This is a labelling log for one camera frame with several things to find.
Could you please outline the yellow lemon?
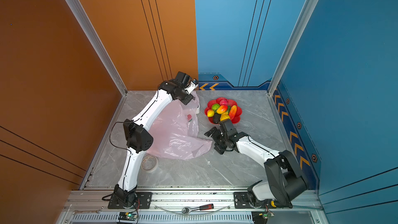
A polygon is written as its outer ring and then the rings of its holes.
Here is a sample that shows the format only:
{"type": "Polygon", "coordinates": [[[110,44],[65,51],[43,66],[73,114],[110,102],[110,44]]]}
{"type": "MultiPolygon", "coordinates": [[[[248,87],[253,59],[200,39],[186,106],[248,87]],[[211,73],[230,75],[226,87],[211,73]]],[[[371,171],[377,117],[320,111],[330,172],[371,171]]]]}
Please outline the yellow lemon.
{"type": "Polygon", "coordinates": [[[227,120],[227,119],[230,119],[230,116],[228,114],[222,114],[220,116],[220,121],[224,121],[224,120],[227,120]]]}

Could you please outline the pink printed plastic bag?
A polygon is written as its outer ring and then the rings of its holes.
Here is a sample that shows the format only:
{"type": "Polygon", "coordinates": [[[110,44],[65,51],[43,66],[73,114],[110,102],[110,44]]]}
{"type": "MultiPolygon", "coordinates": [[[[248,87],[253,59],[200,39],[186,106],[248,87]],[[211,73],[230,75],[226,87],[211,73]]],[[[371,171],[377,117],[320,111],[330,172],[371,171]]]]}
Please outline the pink printed plastic bag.
{"type": "Polygon", "coordinates": [[[147,152],[158,158],[180,160],[193,159],[207,153],[212,142],[198,138],[199,105],[196,92],[193,92],[193,99],[187,105],[179,100],[168,104],[149,130],[154,141],[147,152]]]}

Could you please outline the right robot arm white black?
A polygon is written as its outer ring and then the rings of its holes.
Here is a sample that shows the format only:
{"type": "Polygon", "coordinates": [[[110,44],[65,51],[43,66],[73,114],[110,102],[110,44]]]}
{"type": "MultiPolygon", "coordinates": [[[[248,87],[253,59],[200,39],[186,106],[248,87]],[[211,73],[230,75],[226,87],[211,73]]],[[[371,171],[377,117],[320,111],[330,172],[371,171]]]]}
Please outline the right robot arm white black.
{"type": "Polygon", "coordinates": [[[264,167],[267,181],[258,181],[248,187],[244,197],[237,197],[237,208],[293,208],[292,201],[309,189],[309,182],[295,156],[288,150],[272,150],[238,132],[231,120],[219,122],[204,135],[215,142],[219,154],[236,151],[264,167]]]}

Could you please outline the white grey tissue box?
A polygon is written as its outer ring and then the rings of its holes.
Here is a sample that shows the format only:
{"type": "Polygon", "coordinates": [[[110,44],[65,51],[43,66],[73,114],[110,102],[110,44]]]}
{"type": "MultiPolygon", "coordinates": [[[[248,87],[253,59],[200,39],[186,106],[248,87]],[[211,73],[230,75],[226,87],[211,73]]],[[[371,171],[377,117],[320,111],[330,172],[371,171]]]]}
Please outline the white grey tissue box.
{"type": "Polygon", "coordinates": [[[197,109],[196,109],[196,112],[195,112],[196,114],[199,114],[200,113],[200,105],[198,104],[198,106],[197,106],[197,109]]]}

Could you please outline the red yellow mango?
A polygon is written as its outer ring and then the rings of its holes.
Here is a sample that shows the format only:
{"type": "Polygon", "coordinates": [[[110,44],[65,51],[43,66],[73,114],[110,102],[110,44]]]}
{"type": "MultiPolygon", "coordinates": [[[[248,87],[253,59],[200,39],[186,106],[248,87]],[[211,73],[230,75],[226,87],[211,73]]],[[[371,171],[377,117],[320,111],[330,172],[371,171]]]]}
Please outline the red yellow mango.
{"type": "Polygon", "coordinates": [[[227,110],[228,110],[227,105],[220,105],[220,107],[217,109],[216,113],[219,115],[222,115],[222,114],[226,113],[227,110]]]}

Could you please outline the red flower-shaped plate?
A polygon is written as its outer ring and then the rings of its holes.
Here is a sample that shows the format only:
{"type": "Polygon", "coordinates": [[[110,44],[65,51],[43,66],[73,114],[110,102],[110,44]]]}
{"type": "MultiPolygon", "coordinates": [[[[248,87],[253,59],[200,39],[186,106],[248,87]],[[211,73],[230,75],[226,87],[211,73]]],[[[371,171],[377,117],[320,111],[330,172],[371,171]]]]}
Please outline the red flower-shaped plate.
{"type": "MultiPolygon", "coordinates": [[[[238,104],[237,104],[236,101],[231,100],[231,99],[227,99],[227,98],[224,98],[224,97],[219,97],[219,98],[217,98],[216,100],[211,100],[211,101],[209,101],[209,102],[207,103],[207,107],[206,107],[205,110],[204,110],[205,116],[207,117],[206,113],[207,113],[208,110],[211,109],[211,106],[212,106],[213,104],[216,104],[216,103],[219,104],[220,100],[222,100],[222,99],[226,99],[226,100],[228,101],[228,105],[227,105],[227,106],[228,106],[228,110],[227,110],[227,112],[226,112],[225,114],[229,114],[229,110],[230,110],[230,108],[231,108],[232,105],[236,105],[236,106],[237,106],[237,113],[236,113],[234,119],[232,119],[232,120],[230,119],[230,120],[232,121],[233,124],[239,123],[239,122],[240,122],[240,116],[241,116],[241,114],[243,113],[242,109],[238,106],[238,104]]],[[[209,120],[210,123],[214,124],[213,121],[212,121],[212,117],[207,117],[207,118],[208,118],[208,120],[209,120]]]]}

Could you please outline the orange red peach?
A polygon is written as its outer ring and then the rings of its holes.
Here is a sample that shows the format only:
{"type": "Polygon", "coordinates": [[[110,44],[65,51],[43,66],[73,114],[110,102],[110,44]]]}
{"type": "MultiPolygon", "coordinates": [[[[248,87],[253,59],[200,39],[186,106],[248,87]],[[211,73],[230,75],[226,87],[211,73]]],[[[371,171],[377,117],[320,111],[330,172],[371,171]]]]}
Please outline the orange red peach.
{"type": "Polygon", "coordinates": [[[236,105],[232,105],[230,110],[229,110],[229,118],[231,120],[234,119],[236,113],[237,113],[237,106],[236,105]]]}

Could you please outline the pink dragon fruit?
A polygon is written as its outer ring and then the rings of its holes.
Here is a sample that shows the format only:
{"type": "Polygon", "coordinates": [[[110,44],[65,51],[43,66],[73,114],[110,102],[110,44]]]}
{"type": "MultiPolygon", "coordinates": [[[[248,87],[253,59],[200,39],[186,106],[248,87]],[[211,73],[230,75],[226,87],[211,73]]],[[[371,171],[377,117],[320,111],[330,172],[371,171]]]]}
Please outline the pink dragon fruit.
{"type": "Polygon", "coordinates": [[[226,99],[222,99],[219,102],[220,105],[228,105],[228,101],[226,99]]]}

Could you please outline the green circuit board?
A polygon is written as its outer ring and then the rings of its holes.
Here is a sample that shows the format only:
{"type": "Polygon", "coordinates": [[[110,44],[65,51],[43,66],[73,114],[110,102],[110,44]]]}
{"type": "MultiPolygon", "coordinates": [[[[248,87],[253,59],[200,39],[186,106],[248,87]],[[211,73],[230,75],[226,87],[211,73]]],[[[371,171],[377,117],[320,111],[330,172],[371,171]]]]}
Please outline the green circuit board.
{"type": "Polygon", "coordinates": [[[251,215],[254,224],[267,224],[268,220],[273,217],[271,213],[266,212],[252,212],[251,215]]]}
{"type": "Polygon", "coordinates": [[[117,224],[137,224],[139,220],[136,212],[120,212],[117,224]]]}

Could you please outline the silver spanner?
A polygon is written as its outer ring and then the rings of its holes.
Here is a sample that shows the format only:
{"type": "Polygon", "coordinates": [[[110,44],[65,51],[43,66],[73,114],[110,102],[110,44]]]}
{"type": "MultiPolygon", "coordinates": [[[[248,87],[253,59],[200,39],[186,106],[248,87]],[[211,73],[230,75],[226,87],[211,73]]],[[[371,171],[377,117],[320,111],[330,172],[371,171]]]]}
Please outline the silver spanner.
{"type": "Polygon", "coordinates": [[[91,210],[91,211],[77,211],[77,210],[75,210],[75,211],[73,211],[73,214],[75,215],[75,214],[100,214],[102,212],[102,210],[101,209],[99,209],[99,210],[91,210]]]}

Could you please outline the red handled ratchet wrench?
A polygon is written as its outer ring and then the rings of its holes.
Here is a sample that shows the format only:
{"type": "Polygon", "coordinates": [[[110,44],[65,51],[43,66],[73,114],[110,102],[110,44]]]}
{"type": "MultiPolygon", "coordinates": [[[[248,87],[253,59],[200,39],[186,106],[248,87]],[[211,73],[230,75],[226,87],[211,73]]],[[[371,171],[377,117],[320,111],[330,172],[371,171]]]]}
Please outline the red handled ratchet wrench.
{"type": "Polygon", "coordinates": [[[196,206],[196,207],[184,207],[181,210],[181,213],[183,215],[188,215],[193,211],[207,211],[210,209],[214,209],[214,205],[213,204],[206,204],[206,205],[201,205],[201,206],[196,206]]]}

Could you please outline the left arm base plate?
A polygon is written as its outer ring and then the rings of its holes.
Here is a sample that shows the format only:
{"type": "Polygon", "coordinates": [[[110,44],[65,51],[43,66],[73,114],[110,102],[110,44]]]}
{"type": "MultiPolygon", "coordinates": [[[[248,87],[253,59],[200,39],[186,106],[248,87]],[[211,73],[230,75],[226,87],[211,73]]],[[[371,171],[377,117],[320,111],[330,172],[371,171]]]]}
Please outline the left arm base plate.
{"type": "Polygon", "coordinates": [[[115,193],[110,197],[108,209],[149,209],[152,192],[136,192],[132,199],[118,198],[115,193]]]}

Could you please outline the aluminium front rail frame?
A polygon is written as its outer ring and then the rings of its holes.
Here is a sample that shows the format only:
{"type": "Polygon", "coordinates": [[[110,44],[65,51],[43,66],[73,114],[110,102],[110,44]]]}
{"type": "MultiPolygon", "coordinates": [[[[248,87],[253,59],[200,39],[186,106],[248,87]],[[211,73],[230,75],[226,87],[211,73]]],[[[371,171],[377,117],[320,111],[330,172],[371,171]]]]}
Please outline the aluminium front rail frame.
{"type": "Polygon", "coordinates": [[[117,224],[120,212],[136,212],[138,224],[253,224],[252,212],[271,213],[268,224],[327,224],[329,221],[318,196],[308,190],[292,201],[293,208],[234,207],[234,192],[243,187],[139,187],[136,192],[152,192],[149,209],[108,209],[109,188],[72,191],[58,224],[117,224]],[[214,209],[183,215],[184,207],[213,204],[214,209]],[[99,210],[100,214],[73,214],[73,211],[99,210]]]}

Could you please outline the left aluminium corner post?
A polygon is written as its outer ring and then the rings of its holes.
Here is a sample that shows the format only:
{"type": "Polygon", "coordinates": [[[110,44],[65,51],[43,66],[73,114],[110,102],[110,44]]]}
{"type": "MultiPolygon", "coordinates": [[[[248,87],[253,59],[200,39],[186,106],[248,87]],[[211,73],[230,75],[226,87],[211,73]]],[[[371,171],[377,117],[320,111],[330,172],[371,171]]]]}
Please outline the left aluminium corner post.
{"type": "Polygon", "coordinates": [[[100,58],[117,89],[122,96],[126,96],[127,88],[80,0],[65,0],[65,2],[67,3],[69,9],[72,11],[74,17],[78,21],[84,34],[88,38],[90,44],[100,58]]]}

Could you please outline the aluminium corner post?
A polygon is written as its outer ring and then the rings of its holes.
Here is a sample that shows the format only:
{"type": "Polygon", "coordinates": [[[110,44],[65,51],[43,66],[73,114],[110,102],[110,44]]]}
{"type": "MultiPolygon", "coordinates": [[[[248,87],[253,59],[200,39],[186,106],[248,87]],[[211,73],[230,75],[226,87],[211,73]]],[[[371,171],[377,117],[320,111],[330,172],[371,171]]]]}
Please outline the aluminium corner post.
{"type": "Polygon", "coordinates": [[[84,34],[88,38],[90,44],[100,58],[117,89],[122,96],[126,96],[127,88],[80,0],[65,0],[65,2],[67,3],[69,9],[72,11],[74,17],[78,21],[84,34]]]}
{"type": "Polygon", "coordinates": [[[267,90],[268,96],[272,96],[274,94],[318,2],[319,0],[305,0],[294,29],[272,77],[267,90]]]}

